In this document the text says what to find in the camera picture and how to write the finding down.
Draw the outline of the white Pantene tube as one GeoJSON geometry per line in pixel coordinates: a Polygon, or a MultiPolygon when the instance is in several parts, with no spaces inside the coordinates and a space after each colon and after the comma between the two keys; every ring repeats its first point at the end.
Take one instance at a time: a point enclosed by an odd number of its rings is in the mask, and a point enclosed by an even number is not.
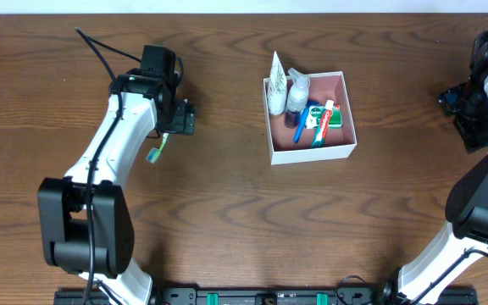
{"type": "Polygon", "coordinates": [[[281,115],[286,109],[287,79],[277,52],[273,54],[269,74],[269,88],[267,103],[269,113],[273,116],[281,115]]]}

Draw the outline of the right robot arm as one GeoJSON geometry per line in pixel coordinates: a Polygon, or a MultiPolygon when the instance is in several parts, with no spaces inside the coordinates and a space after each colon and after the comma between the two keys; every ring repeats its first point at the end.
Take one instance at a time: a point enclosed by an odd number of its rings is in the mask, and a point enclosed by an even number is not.
{"type": "Polygon", "coordinates": [[[439,94],[439,104],[473,153],[487,154],[452,188],[439,233],[402,266],[377,304],[476,304],[472,288],[450,284],[471,264],[488,258],[488,30],[475,37],[466,82],[439,94]]]}

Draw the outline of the blue pump soap bottle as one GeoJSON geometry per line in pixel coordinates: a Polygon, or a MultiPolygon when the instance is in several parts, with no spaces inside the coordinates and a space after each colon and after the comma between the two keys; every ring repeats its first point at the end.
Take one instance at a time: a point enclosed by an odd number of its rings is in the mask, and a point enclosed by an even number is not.
{"type": "Polygon", "coordinates": [[[307,105],[310,79],[294,68],[289,69],[289,76],[292,85],[287,95],[285,126],[292,129],[298,126],[301,113],[307,105]]]}

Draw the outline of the green Dettol soap box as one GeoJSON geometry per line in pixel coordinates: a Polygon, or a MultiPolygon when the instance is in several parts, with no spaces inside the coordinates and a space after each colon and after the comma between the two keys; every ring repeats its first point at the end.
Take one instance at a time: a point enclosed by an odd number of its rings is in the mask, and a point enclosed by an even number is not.
{"type": "MultiPolygon", "coordinates": [[[[310,106],[306,118],[305,128],[315,129],[321,125],[321,119],[324,114],[324,106],[310,106]]],[[[340,129],[342,127],[341,108],[336,104],[332,109],[332,115],[328,124],[330,129],[340,129]]]]}

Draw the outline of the Colgate toothpaste tube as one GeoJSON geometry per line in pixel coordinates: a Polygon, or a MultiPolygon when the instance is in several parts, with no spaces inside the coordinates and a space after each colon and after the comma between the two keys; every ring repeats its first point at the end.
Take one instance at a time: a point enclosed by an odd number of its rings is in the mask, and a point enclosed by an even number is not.
{"type": "Polygon", "coordinates": [[[324,145],[324,139],[329,129],[334,106],[335,102],[328,100],[323,109],[319,109],[318,107],[312,108],[313,122],[316,124],[317,130],[311,148],[319,148],[324,145]]]}

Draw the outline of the blue disposable razor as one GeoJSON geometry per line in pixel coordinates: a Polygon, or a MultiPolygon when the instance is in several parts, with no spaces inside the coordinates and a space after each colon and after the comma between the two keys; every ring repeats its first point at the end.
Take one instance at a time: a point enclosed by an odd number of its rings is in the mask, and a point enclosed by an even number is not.
{"type": "Polygon", "coordinates": [[[299,116],[297,130],[296,130],[296,133],[295,133],[295,135],[293,137],[293,142],[294,143],[298,143],[299,140],[300,140],[300,138],[301,138],[301,136],[302,136],[302,132],[305,129],[305,126],[306,126],[306,121],[307,121],[309,109],[312,106],[319,106],[319,102],[314,101],[314,100],[308,100],[307,105],[305,106],[304,110],[302,111],[302,113],[299,116]]]}

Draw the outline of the green white toothbrush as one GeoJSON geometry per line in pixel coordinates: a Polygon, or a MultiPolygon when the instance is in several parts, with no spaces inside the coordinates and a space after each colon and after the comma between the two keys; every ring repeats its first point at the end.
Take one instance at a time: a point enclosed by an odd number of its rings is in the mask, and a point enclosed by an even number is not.
{"type": "Polygon", "coordinates": [[[150,164],[155,164],[161,157],[163,149],[169,139],[169,134],[168,133],[163,133],[162,135],[162,141],[159,147],[153,147],[148,155],[147,155],[147,161],[150,164]]]}

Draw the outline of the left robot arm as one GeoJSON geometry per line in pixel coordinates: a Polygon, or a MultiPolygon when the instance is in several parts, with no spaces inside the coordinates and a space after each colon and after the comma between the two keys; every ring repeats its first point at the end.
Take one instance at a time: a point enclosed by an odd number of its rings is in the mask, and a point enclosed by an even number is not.
{"type": "Polygon", "coordinates": [[[194,108],[175,97],[181,71],[132,69],[109,87],[95,136],[66,174],[46,178],[37,202],[47,264],[98,283],[110,304],[148,304],[153,278],[133,259],[135,231],[124,189],[153,131],[190,135],[194,108]]]}

